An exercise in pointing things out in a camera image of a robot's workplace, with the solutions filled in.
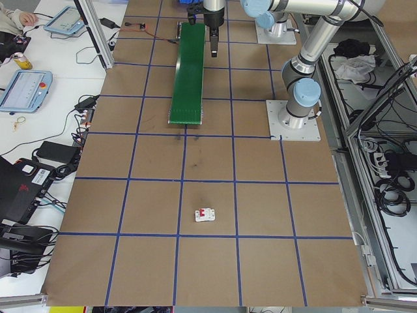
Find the black device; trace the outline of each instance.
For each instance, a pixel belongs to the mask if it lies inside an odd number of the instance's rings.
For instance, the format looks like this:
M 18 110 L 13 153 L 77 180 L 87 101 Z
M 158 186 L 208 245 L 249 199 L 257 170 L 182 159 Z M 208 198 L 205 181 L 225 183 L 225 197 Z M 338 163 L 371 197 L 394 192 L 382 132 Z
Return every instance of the black device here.
M 385 159 L 388 172 L 417 170 L 417 155 L 412 153 L 385 153 Z
M 33 273 L 52 233 L 36 226 L 0 224 L 0 278 Z
M 118 26 L 115 22 L 113 22 L 113 21 L 109 20 L 108 18 L 100 18 L 100 23 L 101 23 L 103 26 L 106 26 L 106 27 L 108 27 L 108 28 L 110 28 L 110 29 L 113 29 L 113 28 L 120 28 L 120 26 Z
M 56 142 L 44 141 L 40 148 L 36 150 L 36 156 L 51 161 L 69 164 L 79 158 L 79 148 L 70 145 L 61 145 Z
M 0 156 L 0 221 L 26 224 L 55 177 L 55 168 L 19 159 L 15 164 Z
M 3 62 L 7 57 L 10 57 L 13 53 L 24 52 L 30 41 L 31 37 L 26 37 L 23 35 L 12 35 L 1 31 L 0 61 Z

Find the white table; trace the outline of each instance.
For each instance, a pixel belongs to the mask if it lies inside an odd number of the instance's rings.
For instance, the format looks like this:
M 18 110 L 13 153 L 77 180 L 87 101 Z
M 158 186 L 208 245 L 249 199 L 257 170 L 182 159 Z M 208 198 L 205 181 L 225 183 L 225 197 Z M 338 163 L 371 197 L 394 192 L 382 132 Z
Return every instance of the white table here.
M 74 5 L 74 3 L 67 0 L 41 0 L 35 12 L 53 16 L 67 5 Z M 109 18 L 119 25 L 126 10 L 126 5 L 112 5 L 98 1 L 94 2 L 94 7 L 99 18 Z M 115 29 L 105 29 L 104 32 L 109 38 Z M 86 46 L 92 46 L 87 33 L 79 38 L 68 40 L 51 39 L 50 33 L 44 31 L 43 27 L 39 27 L 29 34 L 32 41 L 25 55 L 32 62 L 34 69 L 50 70 L 53 73 L 53 83 L 44 103 L 35 113 L 17 113 L 15 115 L 0 113 L 0 132 L 2 134 L 0 136 L 0 154 L 19 143 L 59 134 L 63 130 L 67 113 L 77 104 L 78 98 L 81 95 L 98 95 L 106 76 L 98 59 L 90 65 L 76 64 L 75 53 Z M 83 54 L 83 57 L 92 59 L 95 55 L 94 49 L 90 49 L 88 52 L 86 55 Z M 13 73 L 18 69 L 13 61 L 0 67 L 0 87 L 6 87 Z M 50 141 L 72 145 L 70 134 L 76 128 L 73 115 L 73 113 L 69 115 L 64 133 L 59 137 L 51 138 Z M 14 131 L 13 122 L 19 116 L 24 116 L 26 121 L 18 125 Z M 4 157 L 9 162 L 15 162 L 21 157 L 31 158 L 32 151 L 40 147 L 41 143 L 20 146 Z M 74 177 L 75 175 L 72 174 L 62 181 L 54 182 L 49 192 L 59 200 L 67 201 Z M 28 225 L 49 225 L 59 228 L 62 219 L 63 214 L 53 207 L 39 208 Z M 45 266 L 31 275 L 22 274 L 18 278 L 2 278 L 0 280 L 0 297 L 39 293 L 47 270 L 48 266 Z

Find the yellow object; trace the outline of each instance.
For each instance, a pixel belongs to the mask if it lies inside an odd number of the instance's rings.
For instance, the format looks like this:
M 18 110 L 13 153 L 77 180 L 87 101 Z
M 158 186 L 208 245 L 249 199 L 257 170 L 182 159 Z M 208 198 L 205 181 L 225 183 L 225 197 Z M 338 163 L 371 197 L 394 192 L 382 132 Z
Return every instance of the yellow object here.
M 84 313 L 84 306 L 53 306 L 50 313 Z

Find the brown cardboard surface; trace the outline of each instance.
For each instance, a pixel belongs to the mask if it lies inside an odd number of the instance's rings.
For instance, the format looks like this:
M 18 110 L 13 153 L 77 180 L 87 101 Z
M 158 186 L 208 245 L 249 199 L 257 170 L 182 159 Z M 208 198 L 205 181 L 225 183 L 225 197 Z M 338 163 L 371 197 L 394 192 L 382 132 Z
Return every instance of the brown cardboard surface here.
M 241 239 L 239 250 L 244 303 L 303 306 L 293 240 Z
M 93 132 L 136 132 L 142 98 L 101 97 L 94 113 Z
M 188 125 L 187 134 L 232 135 L 230 101 L 203 99 L 203 124 Z
M 152 51 L 152 40 L 126 39 L 116 43 L 113 57 L 115 62 L 149 64 Z
M 167 181 L 131 181 L 122 231 L 176 233 L 180 184 Z
M 236 177 L 240 181 L 284 181 L 279 142 L 269 139 L 235 140 Z
M 237 306 L 236 273 L 235 239 L 182 238 L 177 305 Z
M 168 124 L 169 98 L 146 98 L 143 103 L 140 133 L 184 134 L 182 125 Z
M 117 232 L 125 190 L 126 181 L 75 181 L 61 231 Z
M 196 210 L 210 207 L 216 212 L 216 220 L 196 223 Z M 185 183 L 182 194 L 181 229 L 183 234 L 234 235 L 235 204 L 232 183 Z
M 108 70 L 102 95 L 143 96 L 147 73 L 148 66 L 116 64 Z
M 106 299 L 115 237 L 60 235 L 42 292 L 48 306 L 100 306 Z
M 291 185 L 290 193 L 297 234 L 335 237 L 351 234 L 339 186 Z
M 187 140 L 186 179 L 233 179 L 232 143 L 229 138 L 191 137 Z
M 398 55 L 406 63 L 417 54 L 417 6 L 407 0 L 386 0 L 378 17 Z
M 267 70 L 232 70 L 231 80 L 234 99 L 261 100 L 274 96 Z
M 253 68 L 265 69 L 269 68 L 268 54 L 265 44 L 230 44 L 230 53 L 239 54 L 239 58 L 231 60 L 233 68 Z
M 132 177 L 181 177 L 184 138 L 180 136 L 141 136 L 137 141 Z
M 205 68 L 203 76 L 203 98 L 230 98 L 228 70 Z
M 171 305 L 174 262 L 174 238 L 121 238 L 109 306 Z
M 285 185 L 238 184 L 237 203 L 239 234 L 293 235 Z
M 235 135 L 269 137 L 265 101 L 233 101 Z
M 268 138 L 265 100 L 287 98 L 278 70 L 298 46 L 255 44 L 253 20 L 226 3 L 237 20 L 220 28 L 230 42 L 217 59 L 206 45 L 199 127 L 167 123 L 178 46 L 144 32 L 118 39 L 116 61 L 129 64 L 106 76 L 45 283 L 49 305 L 360 305 L 323 126 L 319 143 Z M 124 21 L 174 38 L 185 6 L 130 0 Z M 195 222 L 203 207 L 215 221 Z
M 367 290 L 353 241 L 299 240 L 298 247 L 309 305 L 362 305 Z
M 229 40 L 231 42 L 257 43 L 255 22 L 229 21 Z
M 135 136 L 89 134 L 77 176 L 127 177 Z
M 130 0 L 125 15 L 134 16 L 158 16 L 159 1 L 155 0 Z
M 171 65 L 172 67 L 177 64 L 178 59 L 178 45 L 170 44 L 164 40 L 155 42 L 154 53 L 152 55 L 153 65 Z
M 147 97 L 172 97 L 175 67 L 152 67 L 149 71 Z

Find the blue joint cap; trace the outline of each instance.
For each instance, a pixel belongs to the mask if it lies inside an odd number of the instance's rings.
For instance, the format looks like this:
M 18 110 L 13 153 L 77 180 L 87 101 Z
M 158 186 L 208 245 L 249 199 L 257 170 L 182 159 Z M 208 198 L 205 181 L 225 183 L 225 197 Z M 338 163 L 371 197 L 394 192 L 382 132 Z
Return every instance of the blue joint cap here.
M 320 99 L 320 85 L 312 78 L 302 78 L 294 86 L 294 98 L 303 107 L 310 108 Z
M 271 0 L 240 0 L 245 13 L 251 18 L 257 18 L 268 11 Z
M 275 18 L 271 12 L 265 12 L 255 19 L 256 24 L 264 29 L 271 29 L 275 24 Z

